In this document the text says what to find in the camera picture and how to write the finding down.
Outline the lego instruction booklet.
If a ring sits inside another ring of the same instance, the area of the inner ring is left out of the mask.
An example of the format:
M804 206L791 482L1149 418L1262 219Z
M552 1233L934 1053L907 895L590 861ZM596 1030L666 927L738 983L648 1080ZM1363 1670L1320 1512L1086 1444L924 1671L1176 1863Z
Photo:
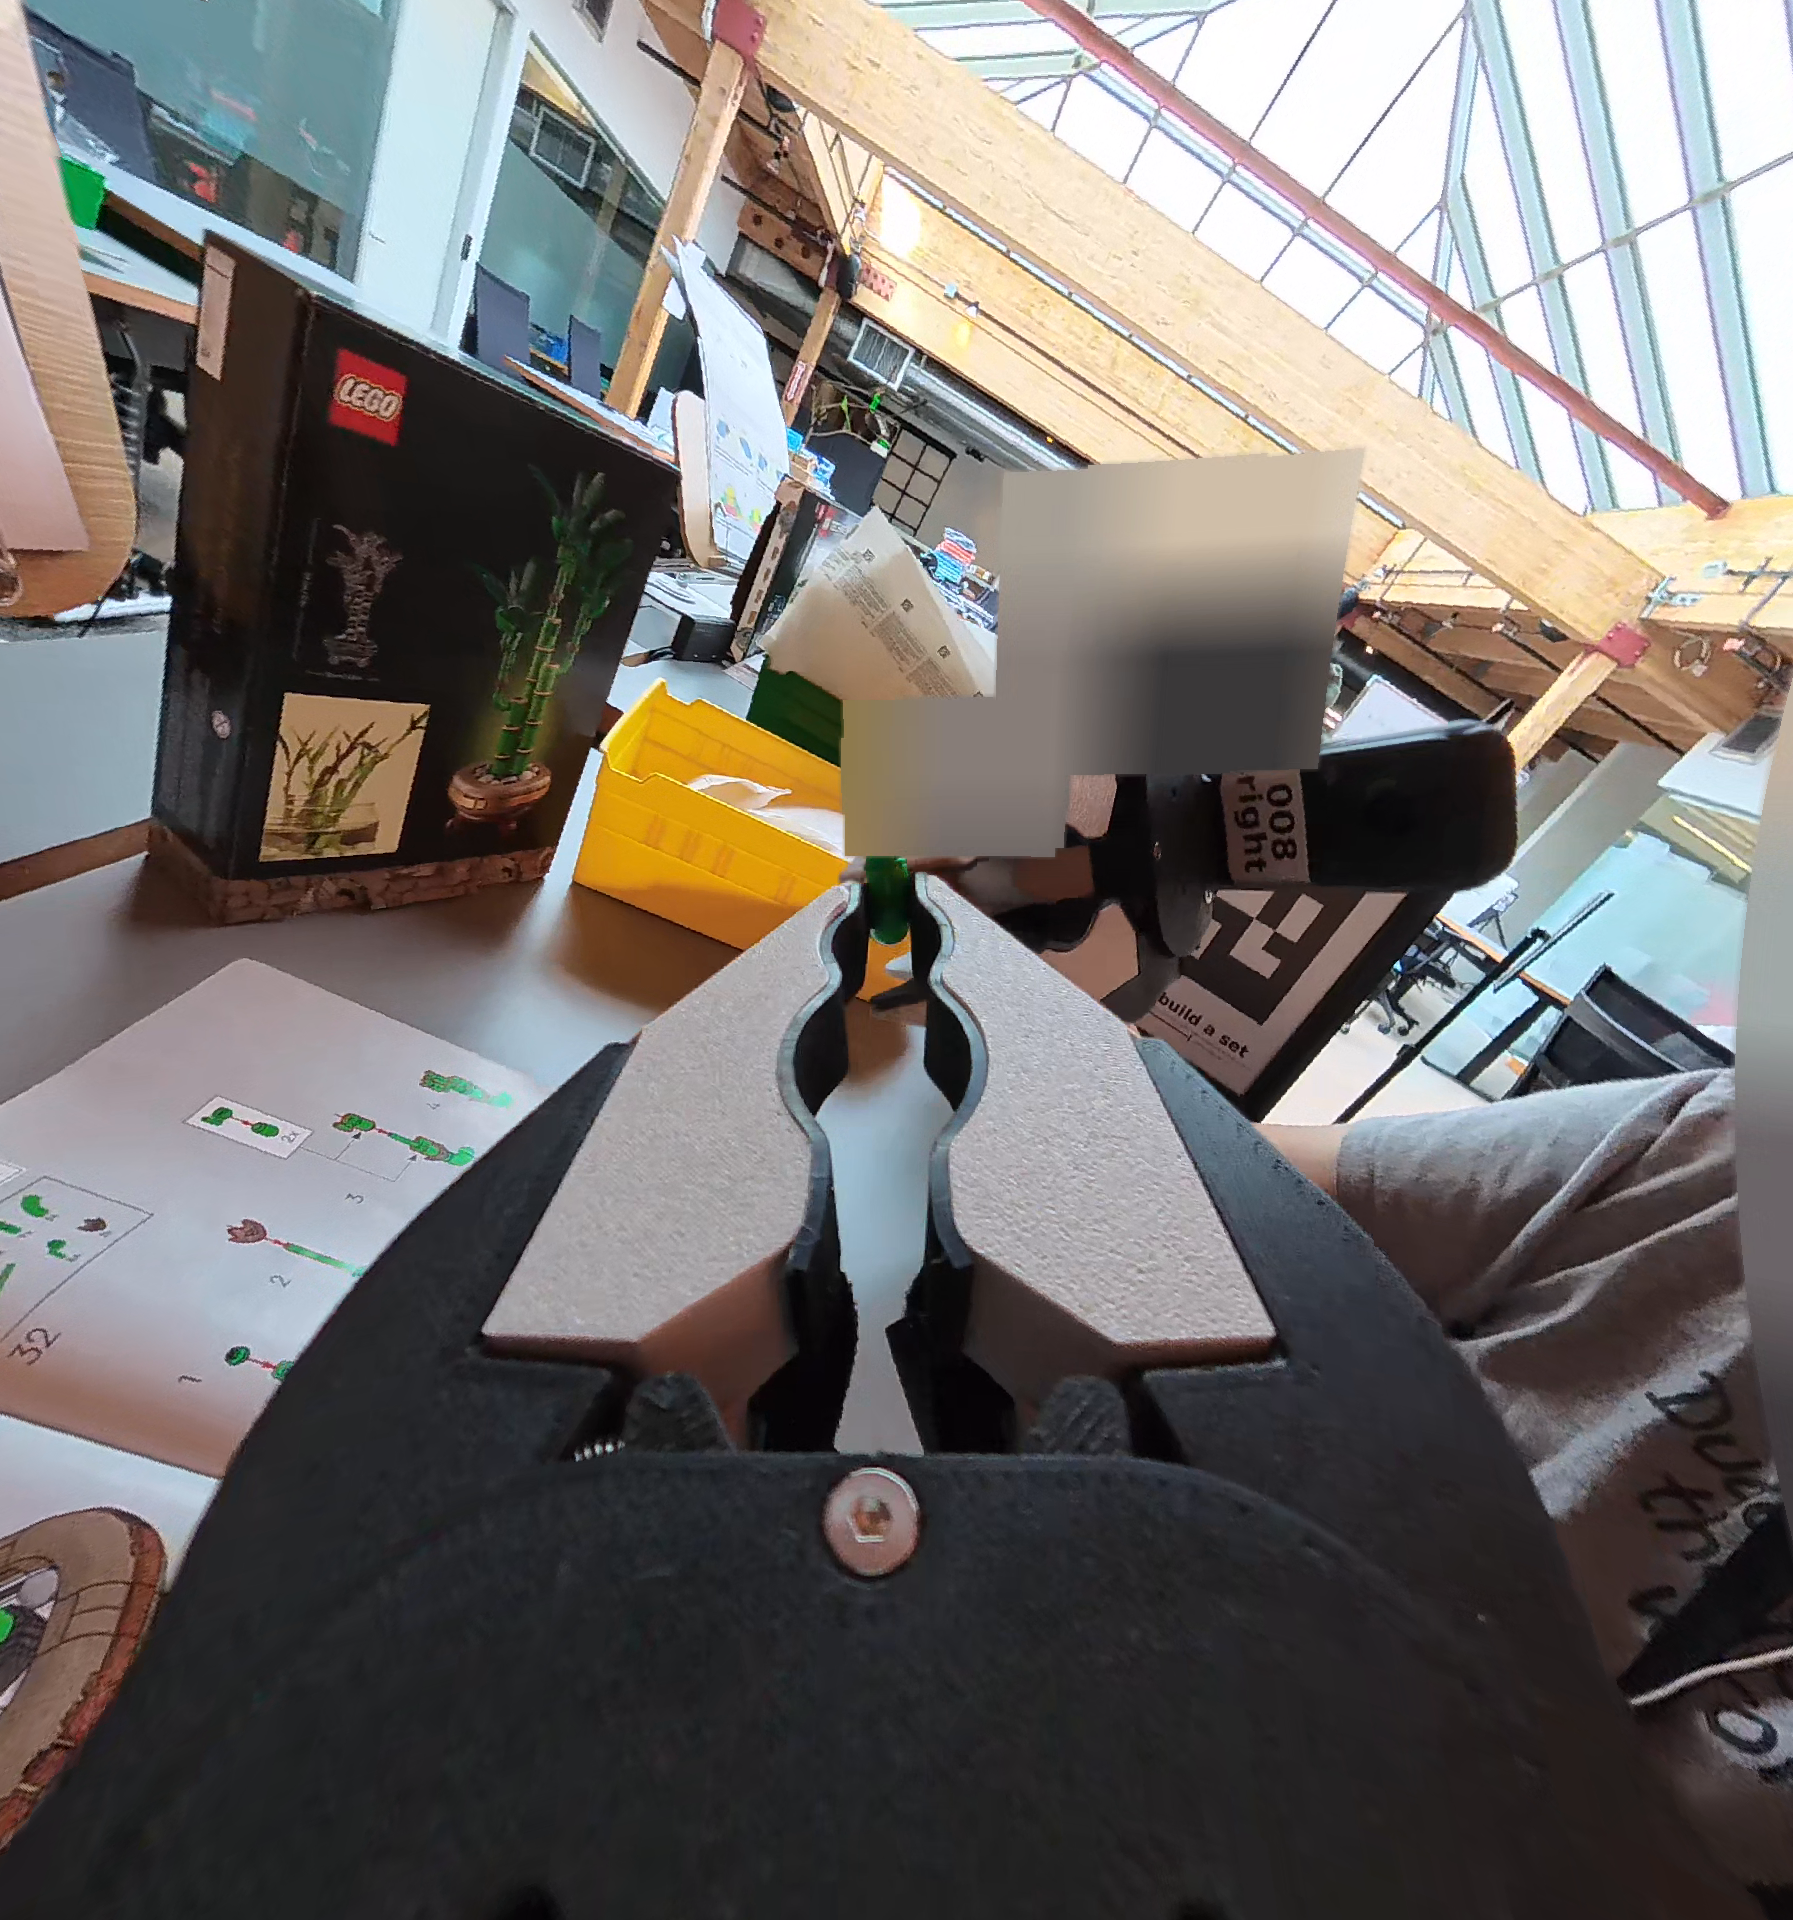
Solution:
M0 1848L308 1342L542 1100L238 960L0 1104Z

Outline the white flip chart easel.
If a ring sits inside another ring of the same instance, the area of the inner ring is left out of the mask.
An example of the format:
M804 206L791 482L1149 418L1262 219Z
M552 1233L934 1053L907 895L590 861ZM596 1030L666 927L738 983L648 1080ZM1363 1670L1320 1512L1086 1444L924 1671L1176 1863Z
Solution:
M702 377L702 398L673 400L683 544L698 568L741 569L789 468L769 341L698 244L677 241L669 266L683 292Z

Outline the black lego set box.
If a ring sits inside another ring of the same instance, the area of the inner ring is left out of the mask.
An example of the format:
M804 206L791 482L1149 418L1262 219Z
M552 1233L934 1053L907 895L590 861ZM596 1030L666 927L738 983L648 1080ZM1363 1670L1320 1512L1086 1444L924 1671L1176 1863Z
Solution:
M548 877L673 468L211 240L150 861L213 925Z

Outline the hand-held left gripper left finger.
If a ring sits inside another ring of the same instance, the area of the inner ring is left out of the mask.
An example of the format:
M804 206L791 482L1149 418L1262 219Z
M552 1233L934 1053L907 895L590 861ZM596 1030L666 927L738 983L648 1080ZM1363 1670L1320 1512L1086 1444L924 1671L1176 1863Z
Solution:
M818 1112L859 993L861 886L842 883L648 1020L483 1339L691 1377L741 1444L835 1446L859 1307Z

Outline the black framed marker sign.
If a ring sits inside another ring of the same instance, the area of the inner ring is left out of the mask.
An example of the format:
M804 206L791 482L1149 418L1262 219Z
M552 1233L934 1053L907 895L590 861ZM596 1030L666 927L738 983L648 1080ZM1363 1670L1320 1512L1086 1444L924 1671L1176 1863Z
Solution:
M1446 891L1228 891L1138 1030L1259 1121L1434 925Z

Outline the yellow plastic bin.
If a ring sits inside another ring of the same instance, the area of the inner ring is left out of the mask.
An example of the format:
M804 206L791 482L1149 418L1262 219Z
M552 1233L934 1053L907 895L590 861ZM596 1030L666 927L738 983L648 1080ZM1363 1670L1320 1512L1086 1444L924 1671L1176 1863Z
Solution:
M692 794L698 775L842 804L838 768L655 679L598 749L573 882L728 948L753 948L835 888L843 855Z

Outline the clear plastic bag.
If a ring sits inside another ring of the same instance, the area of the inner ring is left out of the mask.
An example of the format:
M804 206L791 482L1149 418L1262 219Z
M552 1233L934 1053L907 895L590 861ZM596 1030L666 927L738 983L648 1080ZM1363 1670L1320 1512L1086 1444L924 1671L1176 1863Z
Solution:
M731 807L765 828L781 829L835 856L843 855L843 818L835 807L806 804L788 787L772 787L731 775L698 775L691 782L691 793Z

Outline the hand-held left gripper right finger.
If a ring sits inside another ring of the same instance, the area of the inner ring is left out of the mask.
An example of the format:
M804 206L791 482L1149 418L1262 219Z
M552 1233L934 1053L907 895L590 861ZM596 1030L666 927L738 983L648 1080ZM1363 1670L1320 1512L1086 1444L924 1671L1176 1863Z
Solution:
M1276 1328L1126 1022L939 877L910 894L931 1145L904 1395L1012 1449L1066 1381L1256 1364Z

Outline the white printed paper sheets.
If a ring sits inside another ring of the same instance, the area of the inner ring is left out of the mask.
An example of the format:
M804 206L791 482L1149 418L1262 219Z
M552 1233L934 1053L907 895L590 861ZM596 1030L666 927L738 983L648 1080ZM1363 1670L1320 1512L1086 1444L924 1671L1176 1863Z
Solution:
M996 695L994 641L951 609L879 510L803 579L765 658L843 703Z

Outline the person in grey shirt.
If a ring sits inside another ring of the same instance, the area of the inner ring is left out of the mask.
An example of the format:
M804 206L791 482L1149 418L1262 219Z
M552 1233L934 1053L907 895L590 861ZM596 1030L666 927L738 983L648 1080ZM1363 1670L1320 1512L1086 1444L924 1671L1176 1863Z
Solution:
M1678 1808L1793 1917L1793 1542L1731 1069L1358 1121L1343 1209L1508 1430Z

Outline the wooden document stand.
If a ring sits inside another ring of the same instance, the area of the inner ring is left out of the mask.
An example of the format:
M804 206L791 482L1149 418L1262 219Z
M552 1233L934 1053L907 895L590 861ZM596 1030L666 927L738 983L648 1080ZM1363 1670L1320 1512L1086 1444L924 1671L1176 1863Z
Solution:
M20 554L21 592L0 614L60 614L96 601L133 554L136 489L84 280L28 19L0 5L0 276L88 546Z

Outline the black mesh office chair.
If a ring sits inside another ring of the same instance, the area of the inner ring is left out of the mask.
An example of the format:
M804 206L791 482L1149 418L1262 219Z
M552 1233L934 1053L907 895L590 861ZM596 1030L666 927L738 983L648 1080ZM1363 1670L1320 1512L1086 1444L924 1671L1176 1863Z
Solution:
M1562 1009L1506 1100L1733 1066L1731 1046L1601 966Z

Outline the person's right forearm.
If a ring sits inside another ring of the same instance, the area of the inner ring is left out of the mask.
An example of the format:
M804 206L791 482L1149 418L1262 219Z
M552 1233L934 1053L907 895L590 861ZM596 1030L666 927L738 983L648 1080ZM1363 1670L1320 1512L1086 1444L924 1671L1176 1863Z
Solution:
M1315 1188L1337 1200L1340 1191L1343 1141L1351 1132L1344 1123L1269 1123L1259 1121L1256 1130Z

